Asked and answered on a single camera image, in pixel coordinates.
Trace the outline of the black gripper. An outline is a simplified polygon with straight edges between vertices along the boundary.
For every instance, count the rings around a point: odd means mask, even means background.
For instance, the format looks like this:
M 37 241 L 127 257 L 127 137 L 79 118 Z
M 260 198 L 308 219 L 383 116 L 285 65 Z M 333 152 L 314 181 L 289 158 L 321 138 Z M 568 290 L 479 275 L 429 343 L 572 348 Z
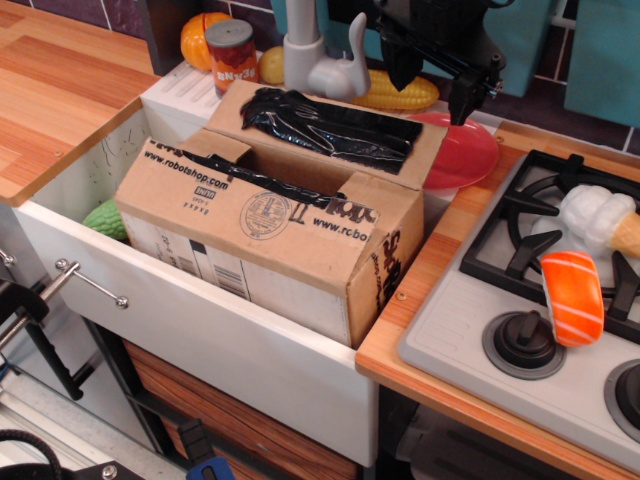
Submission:
M 381 53 L 389 79 L 404 90 L 428 62 L 454 80 L 450 123 L 462 126 L 502 89 L 506 58 L 486 33 L 484 17 L 499 1 L 376 1 Z

